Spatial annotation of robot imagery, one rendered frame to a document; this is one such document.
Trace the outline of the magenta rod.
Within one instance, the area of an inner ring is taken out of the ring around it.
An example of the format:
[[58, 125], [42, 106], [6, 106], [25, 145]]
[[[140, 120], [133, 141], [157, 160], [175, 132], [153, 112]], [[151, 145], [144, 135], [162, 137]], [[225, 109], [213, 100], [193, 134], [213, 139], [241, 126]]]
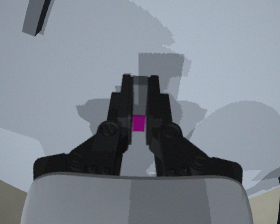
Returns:
[[144, 132], [145, 115], [133, 115], [133, 131]]

